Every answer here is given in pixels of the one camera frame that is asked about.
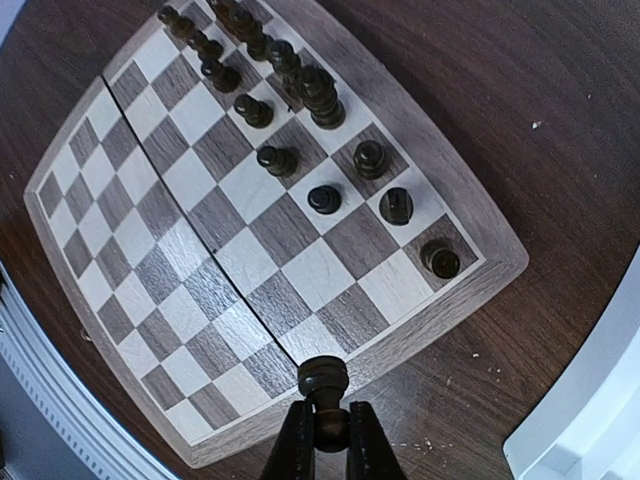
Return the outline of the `dark pawn file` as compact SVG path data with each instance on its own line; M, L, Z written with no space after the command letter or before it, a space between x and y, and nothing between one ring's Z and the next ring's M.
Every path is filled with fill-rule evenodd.
M267 127L274 118L274 111L266 102L257 100L248 94L237 96L233 108L250 127L256 129Z
M270 175L282 178L293 175L298 165L291 151L272 146L263 146L257 151L257 162Z
M339 210L342 196L335 187L320 185L308 192L307 202L316 213L331 215Z

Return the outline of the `dark chess piece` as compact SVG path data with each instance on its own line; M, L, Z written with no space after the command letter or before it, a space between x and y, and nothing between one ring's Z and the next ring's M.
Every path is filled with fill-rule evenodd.
M248 22L248 12L236 1L210 0L208 2L216 18L232 33L237 28L244 28Z
M230 12L230 20L236 37L247 46L247 53L255 61L269 60L271 37L263 32L263 26L251 12L241 6Z

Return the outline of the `brown chess piece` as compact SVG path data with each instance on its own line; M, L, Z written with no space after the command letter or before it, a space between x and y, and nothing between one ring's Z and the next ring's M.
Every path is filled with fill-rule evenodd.
M325 130L340 127L346 117L333 77L323 68L307 65L299 75L298 91L311 120Z

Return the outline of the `dark pawn second row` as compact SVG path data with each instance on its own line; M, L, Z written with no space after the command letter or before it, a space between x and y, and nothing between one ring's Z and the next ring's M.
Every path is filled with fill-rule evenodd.
M195 23L188 17L182 16L174 7L163 6L157 13L157 18L179 40L187 41L196 30Z
M209 39L201 30L195 30L186 43L197 53L201 61L219 60L224 53L223 45L216 40Z

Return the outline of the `dark knight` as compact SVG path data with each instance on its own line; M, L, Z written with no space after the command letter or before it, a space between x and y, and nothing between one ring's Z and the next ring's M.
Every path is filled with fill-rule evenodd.
M413 200L407 189L393 187L388 189L379 202L381 217L394 226L407 225L413 215Z

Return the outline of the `dark piece board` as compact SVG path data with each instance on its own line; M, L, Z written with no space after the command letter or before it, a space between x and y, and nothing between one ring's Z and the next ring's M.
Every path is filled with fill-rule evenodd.
M379 178L386 169L383 146L375 140L360 142L352 156L356 173L366 180Z

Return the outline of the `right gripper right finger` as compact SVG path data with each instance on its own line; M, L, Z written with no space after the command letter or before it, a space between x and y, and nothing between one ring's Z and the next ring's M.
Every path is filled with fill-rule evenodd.
M399 479L400 466L368 402L350 404L348 479Z

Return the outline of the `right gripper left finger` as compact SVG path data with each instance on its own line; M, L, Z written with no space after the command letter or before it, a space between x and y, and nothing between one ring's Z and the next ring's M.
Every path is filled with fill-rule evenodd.
M315 478L313 415L310 400L292 403L262 470L262 480Z

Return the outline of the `dark pawn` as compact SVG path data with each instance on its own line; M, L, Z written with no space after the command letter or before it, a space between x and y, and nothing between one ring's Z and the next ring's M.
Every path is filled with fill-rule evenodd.
M311 358L298 368L298 388L315 408L314 447L337 453L349 444L349 412L340 406L349 377L346 364L335 356Z
M213 87L222 93L236 90L241 83L241 75L238 71L222 64L215 58L205 59L200 70Z

